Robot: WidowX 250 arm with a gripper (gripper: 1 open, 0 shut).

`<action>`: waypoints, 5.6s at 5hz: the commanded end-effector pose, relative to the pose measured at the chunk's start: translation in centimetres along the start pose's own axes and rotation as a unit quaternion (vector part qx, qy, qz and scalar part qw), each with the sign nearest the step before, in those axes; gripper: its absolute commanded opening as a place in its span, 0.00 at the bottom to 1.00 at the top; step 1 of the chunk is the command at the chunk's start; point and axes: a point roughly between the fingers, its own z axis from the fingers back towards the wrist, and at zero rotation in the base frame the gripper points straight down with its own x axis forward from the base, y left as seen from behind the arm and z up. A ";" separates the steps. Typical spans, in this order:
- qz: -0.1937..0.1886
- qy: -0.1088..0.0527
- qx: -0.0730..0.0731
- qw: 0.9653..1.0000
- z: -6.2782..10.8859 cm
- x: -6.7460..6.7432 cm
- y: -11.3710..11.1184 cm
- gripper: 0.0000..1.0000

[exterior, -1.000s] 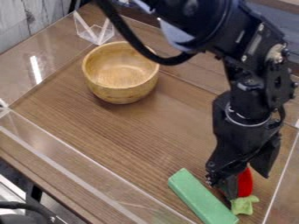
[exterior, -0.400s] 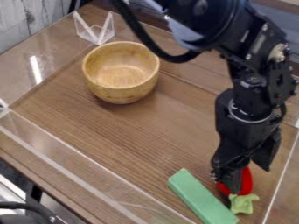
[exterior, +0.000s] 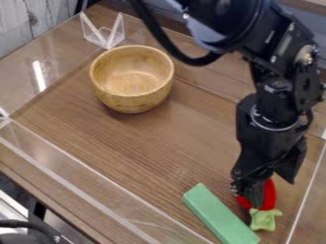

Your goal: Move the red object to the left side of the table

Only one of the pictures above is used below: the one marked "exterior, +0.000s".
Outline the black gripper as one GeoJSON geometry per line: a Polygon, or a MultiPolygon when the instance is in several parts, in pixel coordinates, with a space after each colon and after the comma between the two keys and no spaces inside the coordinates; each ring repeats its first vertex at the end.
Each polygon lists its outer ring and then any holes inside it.
{"type": "Polygon", "coordinates": [[[307,154],[309,124],[295,121],[286,128],[259,124],[256,96],[250,94],[236,104],[235,124],[240,154],[231,169],[232,189],[250,208],[260,208],[264,183],[273,174],[293,184],[307,154]]]}

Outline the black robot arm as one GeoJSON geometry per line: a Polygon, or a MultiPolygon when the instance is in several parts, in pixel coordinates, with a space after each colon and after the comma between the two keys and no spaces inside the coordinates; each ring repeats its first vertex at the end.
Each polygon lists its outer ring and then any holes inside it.
{"type": "Polygon", "coordinates": [[[313,107],[323,100],[313,32],[275,0],[184,0],[180,9],[200,45],[219,54],[236,51],[248,62],[255,92],[236,104],[231,189],[260,208],[267,179],[295,179],[313,107]]]}

